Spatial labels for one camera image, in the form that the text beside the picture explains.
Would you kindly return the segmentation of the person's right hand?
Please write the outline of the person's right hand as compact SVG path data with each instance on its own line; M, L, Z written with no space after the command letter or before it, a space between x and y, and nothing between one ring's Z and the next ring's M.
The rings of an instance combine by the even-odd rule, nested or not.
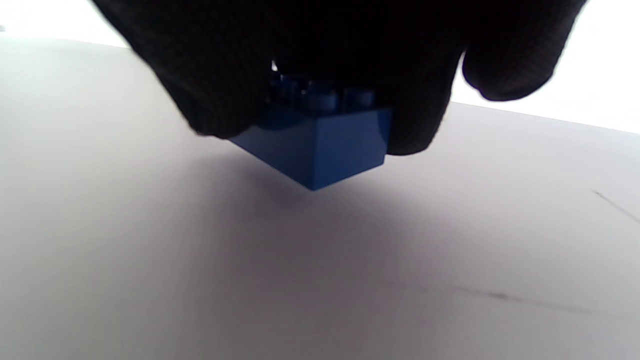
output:
M229 139L262 112L272 64L375 91L393 108L388 153L424 151L458 63L488 101L551 79L584 0L96 0L201 136Z

